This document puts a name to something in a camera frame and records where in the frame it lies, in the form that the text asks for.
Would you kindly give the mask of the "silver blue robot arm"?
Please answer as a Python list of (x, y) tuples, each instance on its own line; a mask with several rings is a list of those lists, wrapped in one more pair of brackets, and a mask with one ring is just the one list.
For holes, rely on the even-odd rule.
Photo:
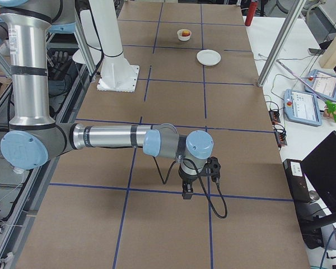
[(212, 156), (213, 138), (205, 131), (181, 135), (172, 124), (83, 126), (57, 123), (49, 113), (47, 32), (63, 27), (82, 34), (74, 1), (0, 1), (7, 24), (15, 115), (1, 140), (1, 153), (13, 166), (31, 170), (52, 158), (82, 148), (141, 148), (180, 165), (182, 196), (190, 199), (195, 180), (220, 178)]

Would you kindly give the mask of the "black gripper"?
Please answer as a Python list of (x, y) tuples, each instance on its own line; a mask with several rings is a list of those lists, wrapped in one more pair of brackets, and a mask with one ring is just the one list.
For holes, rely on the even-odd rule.
[(190, 175), (183, 171), (182, 168), (179, 168), (179, 176), (182, 179), (182, 197), (184, 200), (190, 200), (193, 196), (192, 184), (195, 180), (198, 179), (196, 174)]

